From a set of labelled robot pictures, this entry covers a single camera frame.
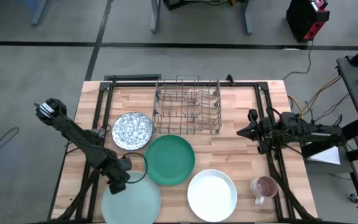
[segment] plate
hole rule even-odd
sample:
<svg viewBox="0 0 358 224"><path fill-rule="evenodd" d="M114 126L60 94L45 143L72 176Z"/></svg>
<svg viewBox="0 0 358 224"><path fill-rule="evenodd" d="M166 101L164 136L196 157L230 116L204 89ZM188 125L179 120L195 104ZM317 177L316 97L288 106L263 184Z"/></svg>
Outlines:
<svg viewBox="0 0 358 224"><path fill-rule="evenodd" d="M192 211L207 222L227 219L237 204L233 181L218 170L204 170L193 177L187 189Z"/></svg>
<svg viewBox="0 0 358 224"><path fill-rule="evenodd" d="M128 172L129 181L139 180L140 172ZM157 184L147 175L127 189L112 195L106 187L102 197L102 215L107 224L151 224L161 209L161 195Z"/></svg>
<svg viewBox="0 0 358 224"><path fill-rule="evenodd" d="M161 136L146 151L147 174L161 185L176 185L185 181L193 171L196 157L193 148L175 135Z"/></svg>
<svg viewBox="0 0 358 224"><path fill-rule="evenodd" d="M118 147L136 150L146 145L152 137L153 124L146 115L130 112L117 119L111 133Z"/></svg>

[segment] white paper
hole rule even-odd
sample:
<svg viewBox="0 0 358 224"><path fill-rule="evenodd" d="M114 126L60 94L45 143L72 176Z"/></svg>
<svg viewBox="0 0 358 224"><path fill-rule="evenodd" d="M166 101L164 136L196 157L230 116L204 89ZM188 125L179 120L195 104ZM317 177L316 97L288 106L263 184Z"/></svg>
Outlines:
<svg viewBox="0 0 358 224"><path fill-rule="evenodd" d="M334 146L330 149L327 149L319 154L315 154L308 158L311 161L327 162L332 164L341 165L339 160L338 147Z"/></svg>

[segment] patterned plate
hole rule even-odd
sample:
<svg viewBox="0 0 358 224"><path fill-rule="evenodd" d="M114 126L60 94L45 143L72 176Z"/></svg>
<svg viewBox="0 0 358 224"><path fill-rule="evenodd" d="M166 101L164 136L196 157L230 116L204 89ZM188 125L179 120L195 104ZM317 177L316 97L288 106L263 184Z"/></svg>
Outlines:
<svg viewBox="0 0 358 224"><path fill-rule="evenodd" d="M146 115L130 112L118 118L111 133L118 147L136 150L146 145L152 137L153 124Z"/></svg>

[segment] light green plate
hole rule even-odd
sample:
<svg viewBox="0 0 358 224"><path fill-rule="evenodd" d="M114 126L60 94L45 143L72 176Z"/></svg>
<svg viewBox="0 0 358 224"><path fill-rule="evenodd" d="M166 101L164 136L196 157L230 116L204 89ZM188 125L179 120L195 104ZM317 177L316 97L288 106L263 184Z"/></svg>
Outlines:
<svg viewBox="0 0 358 224"><path fill-rule="evenodd" d="M129 181L139 180L143 174L128 172ZM112 195L109 187L103 193L102 215L107 224L151 224L160 213L161 195L157 184L147 175L125 190Z"/></svg>
<svg viewBox="0 0 358 224"><path fill-rule="evenodd" d="M183 138L166 135L157 138L147 148L147 175L161 185L176 185L185 181L193 171L195 154Z"/></svg>

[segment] ceramic mug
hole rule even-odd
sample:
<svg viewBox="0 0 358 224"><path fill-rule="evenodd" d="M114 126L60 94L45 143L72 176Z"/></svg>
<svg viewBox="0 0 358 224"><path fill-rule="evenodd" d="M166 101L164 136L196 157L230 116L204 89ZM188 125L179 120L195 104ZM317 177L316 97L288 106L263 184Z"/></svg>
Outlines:
<svg viewBox="0 0 358 224"><path fill-rule="evenodd" d="M252 194L256 197L256 205L262 205L265 201L265 198L274 197L278 191L276 181L269 176L254 178L251 181L250 189Z"/></svg>

